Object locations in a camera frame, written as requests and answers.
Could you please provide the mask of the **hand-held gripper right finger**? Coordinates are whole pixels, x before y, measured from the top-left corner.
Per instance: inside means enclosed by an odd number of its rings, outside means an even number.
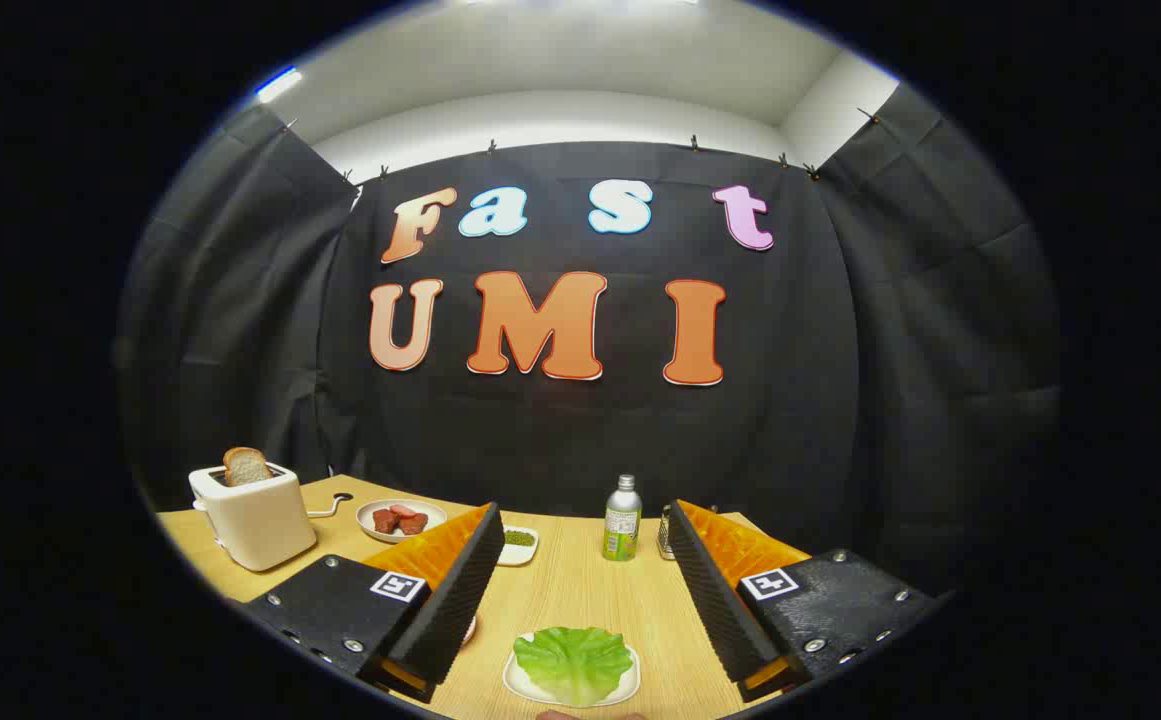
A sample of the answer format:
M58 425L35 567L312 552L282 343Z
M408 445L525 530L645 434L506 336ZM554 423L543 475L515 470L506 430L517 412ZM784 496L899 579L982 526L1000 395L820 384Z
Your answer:
M859 553L809 555L688 501L668 505L668 534L714 655L745 703L848 674L944 606Z

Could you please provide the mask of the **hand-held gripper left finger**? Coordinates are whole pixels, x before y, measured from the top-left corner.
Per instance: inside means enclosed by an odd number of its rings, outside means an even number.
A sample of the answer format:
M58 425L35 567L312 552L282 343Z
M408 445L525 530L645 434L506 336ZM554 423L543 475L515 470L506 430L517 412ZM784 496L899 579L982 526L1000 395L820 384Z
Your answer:
M339 674L430 703L503 547L502 509L489 502L369 559L320 556L240 609Z

